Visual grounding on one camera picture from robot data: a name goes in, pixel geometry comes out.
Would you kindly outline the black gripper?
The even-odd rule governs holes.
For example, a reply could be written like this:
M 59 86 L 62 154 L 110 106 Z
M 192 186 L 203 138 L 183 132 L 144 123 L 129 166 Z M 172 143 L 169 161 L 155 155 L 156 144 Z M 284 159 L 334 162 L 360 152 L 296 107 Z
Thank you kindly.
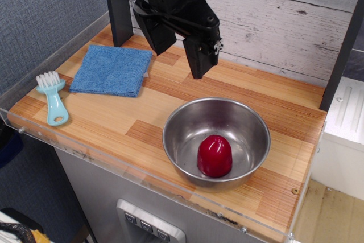
M 135 0 L 133 13 L 157 55 L 176 43 L 176 34 L 186 37 L 183 44 L 194 79 L 218 64 L 223 48 L 220 21 L 206 0 Z

